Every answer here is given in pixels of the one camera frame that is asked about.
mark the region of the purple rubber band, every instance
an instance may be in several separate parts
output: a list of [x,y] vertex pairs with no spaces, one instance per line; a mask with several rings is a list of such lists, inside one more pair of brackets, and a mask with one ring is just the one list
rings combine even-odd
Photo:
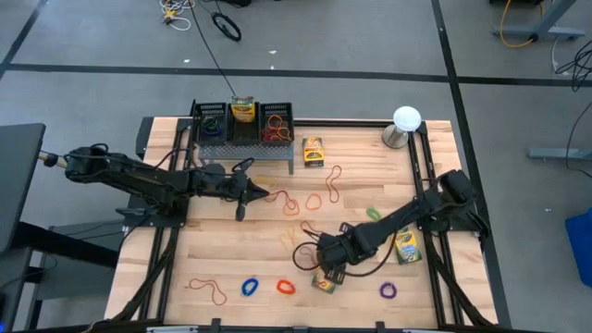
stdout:
[[[389,289],[391,293],[386,293],[385,290]],[[380,296],[387,300],[392,300],[397,296],[397,288],[392,282],[385,282],[380,286]]]

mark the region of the concrete floor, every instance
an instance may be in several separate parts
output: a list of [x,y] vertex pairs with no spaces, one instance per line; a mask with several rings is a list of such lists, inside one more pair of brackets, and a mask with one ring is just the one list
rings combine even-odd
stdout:
[[[552,74],[552,41],[514,50],[489,33],[502,6],[486,0],[439,2],[460,77],[566,80]],[[37,0],[0,0],[0,59],[36,5]],[[223,68],[444,78],[230,76],[238,94],[292,101],[295,117],[387,118],[397,106],[413,105],[426,119],[452,121],[466,160],[429,0],[259,0],[242,9],[221,6],[239,24],[241,43],[222,36],[200,7],[198,18]],[[592,3],[579,1],[559,24],[592,35],[591,11]],[[133,155],[142,117],[186,115],[193,98],[204,103],[228,99],[228,87],[218,76],[117,74],[117,68],[88,73],[94,67],[214,67],[196,29],[174,31],[159,16],[156,1],[49,0],[12,64],[56,67],[53,72],[9,68],[0,74],[0,124],[43,122],[43,148],[49,151],[106,142],[114,151]],[[508,24],[537,17],[538,9],[516,6]],[[571,60],[589,39],[559,43],[558,62]],[[579,281],[563,220],[592,205],[590,179],[562,163],[528,160],[525,152],[533,146],[564,147],[575,118],[592,102],[592,89],[573,93],[568,87],[462,84],[461,93],[475,147],[468,157],[476,158],[481,174],[512,326],[587,331],[592,290]],[[591,124],[592,114],[582,119],[574,146],[586,147]],[[106,186],[67,182],[58,170],[39,167],[22,218],[44,227],[114,219],[114,209],[127,197]],[[48,302],[40,327],[92,322],[102,318],[105,303],[104,294]]]

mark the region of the black metal frame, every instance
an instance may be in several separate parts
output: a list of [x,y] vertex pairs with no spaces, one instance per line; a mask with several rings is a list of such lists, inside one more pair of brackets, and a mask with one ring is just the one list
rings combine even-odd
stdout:
[[[141,129],[140,133],[139,133],[139,137],[140,135],[142,136],[146,136],[149,135],[150,133],[150,128],[152,127],[153,121],[152,120],[148,120],[148,121],[143,121],[142,122],[142,127],[148,127],[148,129],[146,130],[146,128]],[[355,119],[295,119],[294,120],[294,126],[305,126],[305,127],[351,127],[351,128],[356,128],[356,127],[364,127],[364,128],[385,128],[386,126],[390,125],[391,121],[389,120],[355,120]],[[191,119],[191,134],[190,134],[190,139],[188,141],[188,148],[191,148],[191,146],[195,143],[195,133],[196,133],[196,128],[195,126],[197,125],[196,119],[195,117],[193,119]],[[180,147],[180,142],[181,142],[181,135],[182,132],[186,129],[187,127],[181,127],[178,126],[177,128],[177,133],[175,136],[175,144],[174,144],[174,149],[175,148],[179,148]],[[422,128],[420,128],[417,132],[420,135],[420,139],[422,141],[422,147],[423,147],[423,151],[424,151],[424,158],[425,158],[425,167],[427,170],[427,175],[429,177],[430,182],[433,181],[433,179],[436,177],[436,173],[435,170],[433,168],[433,161],[432,161],[432,156],[431,156],[431,150],[429,147],[429,140],[428,140],[428,136],[427,136],[427,129],[425,127],[425,124]],[[413,181],[414,181],[414,185],[415,185],[415,189],[416,191],[422,192],[423,191],[423,183],[422,183],[422,178],[421,178],[421,168],[419,166],[419,162],[418,162],[418,157],[417,157],[417,147],[416,147],[416,143],[414,140],[414,136],[413,134],[411,135],[411,138],[413,138],[412,140],[409,141],[409,152],[410,152],[410,158],[411,158],[411,163],[412,163],[412,170],[413,170]],[[138,142],[147,142],[147,140],[138,140]],[[184,168],[187,167],[191,167],[191,160],[192,160],[193,156],[192,156],[192,149],[190,149],[185,156],[185,163],[183,165]],[[171,169],[175,167],[175,165],[177,164],[179,160],[179,151],[177,151],[175,154],[172,155],[171,157],[171,164],[170,167]],[[430,230],[427,230],[424,228],[424,230],[422,230],[425,241],[432,241],[432,232]],[[148,267],[148,272],[150,273],[152,269],[154,269],[154,263],[157,261],[157,258],[159,256],[160,253],[160,248],[161,248],[161,241],[162,241],[162,237],[164,234],[164,229],[163,228],[158,228],[156,230],[155,236],[154,236],[154,242],[153,242],[153,247],[152,247],[152,252],[151,252],[151,257],[150,257],[150,263],[149,263],[149,267]],[[179,237],[179,228],[173,228],[171,230],[171,235],[170,237],[172,238],[173,244],[176,248],[177,245],[177,240]],[[453,264],[452,264],[452,259],[451,259],[451,254],[450,254],[450,245],[448,244],[448,239],[446,237],[446,233],[442,233],[441,235],[439,235],[440,238],[440,246],[441,246],[441,250],[442,250],[442,254],[443,254],[443,261],[444,261],[444,265],[446,266],[446,268],[448,269],[448,271],[454,275],[454,271],[453,271]],[[437,321],[438,321],[438,329],[440,330],[446,330],[446,331],[453,331],[453,332],[523,332],[523,331],[518,331],[518,330],[512,330],[512,329],[506,329],[506,328],[500,328],[500,327],[468,327],[468,326],[464,326],[463,325],[463,312],[461,310],[461,307],[459,306],[457,300],[455,299],[454,295],[452,295],[452,293],[450,293],[450,298],[452,300],[452,309],[453,309],[453,314],[454,314],[454,321],[455,324],[454,325],[450,325],[446,322],[446,316],[444,313],[444,306],[443,306],[443,302],[442,302],[442,291],[440,289],[440,285],[439,285],[439,280],[438,280],[438,272],[436,270],[436,268],[434,267],[434,258],[432,257],[432,255],[430,255],[429,252],[426,252],[425,254],[426,256],[426,260],[428,262],[428,267],[429,267],[429,276],[430,276],[430,286],[432,289],[432,294],[433,294],[433,298],[434,298],[434,308],[435,308],[435,313],[436,313],[436,317],[437,317]],[[166,315],[166,310],[167,310],[167,297],[168,297],[168,293],[169,293],[169,288],[170,288],[170,279],[172,277],[172,270],[173,270],[173,262],[174,259],[174,255],[173,258],[171,258],[171,261],[168,263],[168,265],[166,266],[166,269],[164,271],[164,278],[163,278],[163,284],[162,284],[162,288],[161,288],[161,293],[160,293],[160,297],[158,300],[158,311],[157,311],[157,317],[155,320],[146,320],[145,317],[148,314],[148,308],[150,306],[150,293],[148,294],[148,296],[146,297],[146,299],[143,301],[142,306],[141,306],[141,310],[140,310],[140,316],[139,316],[139,321],[130,321],[127,324],[129,325],[128,327],[126,327],[127,332],[132,332],[132,331],[136,331],[135,329],[138,329],[137,331],[140,332],[141,331],[141,327],[146,328],[146,325],[144,323],[146,322],[150,322],[152,323],[152,327],[158,327],[163,325],[164,323],[164,318]],[[96,332],[118,332],[120,329],[122,329],[126,323],[114,323],[117,324],[117,327],[110,327],[108,324],[104,325],[98,325],[96,326],[94,330],[96,330]],[[59,327],[59,328],[52,328],[50,330],[34,330],[34,331],[27,331],[27,332],[47,332],[47,333],[53,333],[53,332],[57,332],[58,329],[60,332],[69,332],[69,331],[76,331],[80,330],[81,327]],[[220,332],[220,331],[224,331],[224,332],[237,332],[237,333],[248,333],[248,332],[268,332],[268,333],[272,333],[272,332],[277,332],[277,333],[286,333],[286,332],[310,332],[310,333],[337,333],[337,332],[356,332],[356,333],[363,333],[363,332],[379,332],[379,333],[386,333],[386,332],[402,332],[403,329],[387,329],[385,328],[384,322],[376,322],[376,326],[372,327],[372,328],[329,328],[329,327],[231,327],[231,326],[221,326],[221,320],[219,318],[213,318],[212,319],[212,324],[209,326],[198,326],[198,328],[202,331],[208,331],[208,332]]]

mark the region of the butcher block table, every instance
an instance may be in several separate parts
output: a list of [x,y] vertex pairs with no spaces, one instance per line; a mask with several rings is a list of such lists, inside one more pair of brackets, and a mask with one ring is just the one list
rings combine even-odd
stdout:
[[[145,163],[156,164],[171,150],[178,120],[176,117],[154,118]],[[382,269],[369,277],[346,277],[333,294],[312,287],[311,272],[294,266],[293,249],[301,242],[311,240],[301,230],[303,221],[308,221],[316,229],[338,234],[342,222],[355,225],[370,221],[366,214],[368,207],[376,208],[385,216],[415,196],[407,148],[393,150],[385,146],[381,141],[381,128],[339,127],[339,124],[335,125],[336,120],[332,122],[330,127],[295,128],[292,176],[285,161],[255,161],[247,171],[256,185],[271,192],[287,191],[299,203],[298,215],[282,213],[283,194],[273,203],[265,200],[249,203],[242,222],[234,219],[236,203],[217,198],[191,199],[187,222],[179,234],[165,324],[210,325],[212,318],[221,318],[223,326],[242,327],[374,327],[376,321],[385,322],[386,327],[438,326],[425,258],[399,265],[392,254]],[[450,122],[427,121],[426,126],[436,174],[460,169]],[[305,137],[323,139],[324,167],[304,167],[302,138]],[[417,139],[420,166],[424,167],[421,147]],[[236,163],[219,162],[227,171]],[[329,201],[325,183],[333,166],[342,168],[341,176],[333,182],[340,195],[336,203]],[[322,199],[318,210],[305,207],[311,193],[319,194]],[[318,201],[311,199],[309,206],[317,205]],[[415,226],[411,229],[425,256],[422,233]],[[154,228],[136,228],[127,237],[119,256],[105,318],[121,311],[142,284],[153,239]],[[438,239],[434,240],[439,248]],[[454,231],[449,232],[449,240],[460,286],[486,319],[497,322],[478,238],[472,232]],[[348,270],[359,273],[370,270],[382,260],[387,250],[388,245],[381,246],[375,257],[358,266],[349,266]],[[226,303],[213,303],[210,286],[200,290],[188,289],[193,278],[215,280],[226,294]],[[241,295],[241,286],[249,278],[258,279],[259,287],[252,296],[245,297]],[[293,295],[276,290],[281,279],[294,284],[296,292]],[[156,314],[159,281],[153,289],[148,317]],[[386,281],[394,283],[398,290],[393,300],[381,298],[378,292]],[[440,285],[447,322],[451,323],[448,289],[442,279]],[[224,296],[216,291],[214,299],[221,303]]]

